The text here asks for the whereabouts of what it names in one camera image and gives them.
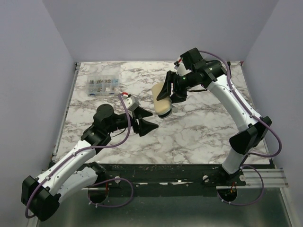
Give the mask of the beige zippered umbrella case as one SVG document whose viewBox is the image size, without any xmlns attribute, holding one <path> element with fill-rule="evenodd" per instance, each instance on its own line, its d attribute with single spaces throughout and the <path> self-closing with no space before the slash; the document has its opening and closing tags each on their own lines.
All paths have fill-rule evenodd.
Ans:
<svg viewBox="0 0 303 227">
<path fill-rule="evenodd" d="M 160 94 L 163 88 L 164 82 L 155 84 L 152 89 L 152 99 L 154 103 L 155 113 L 159 118 L 166 118 L 172 113 L 172 105 L 169 97 L 166 97 L 160 101 L 157 100 L 158 95 Z"/>
</svg>

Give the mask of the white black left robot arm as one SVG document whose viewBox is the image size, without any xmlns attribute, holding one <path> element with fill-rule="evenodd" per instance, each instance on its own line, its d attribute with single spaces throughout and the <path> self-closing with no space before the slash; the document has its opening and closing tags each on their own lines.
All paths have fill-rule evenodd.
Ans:
<svg viewBox="0 0 303 227">
<path fill-rule="evenodd" d="M 100 105 L 93 116 L 93 123 L 81 136 L 76 145 L 57 163 L 37 177 L 28 176 L 22 183 L 21 202 L 25 205 L 27 219 L 37 217 L 40 221 L 49 219 L 68 196 L 87 186 L 105 186 L 112 181 L 131 182 L 121 177 L 107 177 L 105 169 L 96 162 L 87 161 L 102 149 L 115 148 L 128 139 L 110 145 L 111 133 L 126 129 L 139 136 L 145 136 L 158 128 L 158 125 L 145 118 L 152 115 L 138 104 L 123 103 L 124 113 L 116 114 L 109 104 Z"/>
</svg>

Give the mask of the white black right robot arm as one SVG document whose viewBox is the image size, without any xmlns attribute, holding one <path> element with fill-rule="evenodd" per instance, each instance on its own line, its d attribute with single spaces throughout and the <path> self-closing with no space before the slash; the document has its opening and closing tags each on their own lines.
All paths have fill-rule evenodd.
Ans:
<svg viewBox="0 0 303 227">
<path fill-rule="evenodd" d="M 271 119 L 262 117 L 243 98 L 231 82 L 230 70 L 221 59 L 207 61 L 201 51 L 193 48 L 180 56 L 175 71 L 168 71 L 164 82 L 152 87 L 155 113 L 166 118 L 172 104 L 184 102 L 190 88 L 201 85 L 210 91 L 234 120 L 238 133 L 229 139 L 230 152 L 222 169 L 228 175 L 239 171 L 249 151 L 265 137 Z"/>
</svg>

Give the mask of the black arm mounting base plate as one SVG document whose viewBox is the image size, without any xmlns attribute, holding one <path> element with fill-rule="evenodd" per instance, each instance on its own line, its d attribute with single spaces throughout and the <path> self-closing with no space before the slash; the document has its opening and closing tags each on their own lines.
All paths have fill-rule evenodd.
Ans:
<svg viewBox="0 0 303 227">
<path fill-rule="evenodd" d="M 245 186 L 242 171 L 228 175 L 219 164 L 98 164 L 89 163 L 97 183 L 110 197 L 216 196 L 217 187 Z"/>
</svg>

